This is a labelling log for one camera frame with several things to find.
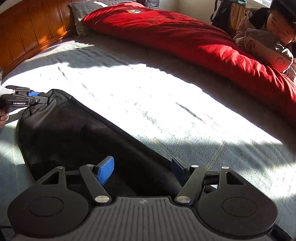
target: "red blanket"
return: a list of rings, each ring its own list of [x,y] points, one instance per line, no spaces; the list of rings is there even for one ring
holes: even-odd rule
[[[296,127],[296,86],[240,50],[224,31],[188,16],[121,3],[82,22],[97,32],[170,52],[225,76]]]

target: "plaid pillow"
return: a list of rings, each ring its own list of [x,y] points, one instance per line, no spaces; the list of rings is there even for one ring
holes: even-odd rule
[[[93,11],[107,6],[116,5],[122,2],[132,2],[129,0],[111,0],[111,1],[87,1],[87,2],[73,2],[70,3],[74,15],[75,27],[78,37],[86,37],[92,33],[93,30],[86,28],[80,21]]]

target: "plush toy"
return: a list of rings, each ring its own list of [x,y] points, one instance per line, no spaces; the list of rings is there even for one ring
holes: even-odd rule
[[[283,47],[271,32],[249,28],[245,32],[244,46],[261,63],[284,73],[293,63],[291,51]]]

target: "mattress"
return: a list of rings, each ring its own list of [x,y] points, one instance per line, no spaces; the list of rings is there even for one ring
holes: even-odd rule
[[[96,34],[48,48],[2,82],[38,92],[64,90],[169,160],[178,156],[208,170],[231,167],[276,203],[278,225],[296,238],[295,131],[227,79]],[[31,183],[11,141],[12,123],[0,134],[6,144],[0,149],[1,189],[9,194],[2,195],[5,205]],[[3,184],[10,176],[12,187]]]

